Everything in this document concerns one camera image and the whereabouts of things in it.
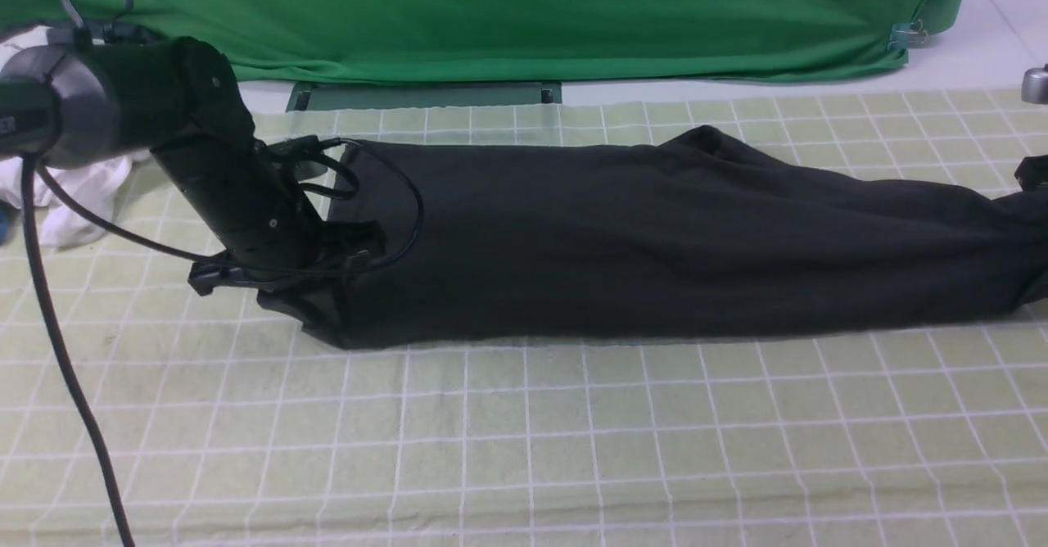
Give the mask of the black gripper body image-right arm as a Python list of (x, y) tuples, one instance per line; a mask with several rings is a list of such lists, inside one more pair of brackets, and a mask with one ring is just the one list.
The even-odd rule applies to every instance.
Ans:
[(1014, 180), (1022, 192), (1045, 190), (1048, 184), (1048, 155), (1026, 156), (1017, 166)]

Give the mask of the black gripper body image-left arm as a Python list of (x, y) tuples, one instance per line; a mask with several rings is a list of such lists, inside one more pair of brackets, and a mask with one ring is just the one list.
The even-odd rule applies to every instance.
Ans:
[[(94, 46), (90, 59), (107, 99), (134, 114), (149, 149), (224, 251), (193, 262), (239, 264), (272, 286), (339, 282), (377, 266), (377, 222), (329, 223), (300, 184), (264, 156), (228, 59), (179, 37), (147, 46)], [(344, 188), (332, 171), (307, 183)]]

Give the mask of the black gripper image-left finger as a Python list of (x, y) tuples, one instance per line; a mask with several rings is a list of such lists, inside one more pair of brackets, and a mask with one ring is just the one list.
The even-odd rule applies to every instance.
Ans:
[(259, 278), (239, 264), (194, 262), (187, 276), (187, 284), (198, 296), (210, 296), (217, 288), (241, 288), (266, 291), (272, 282)]

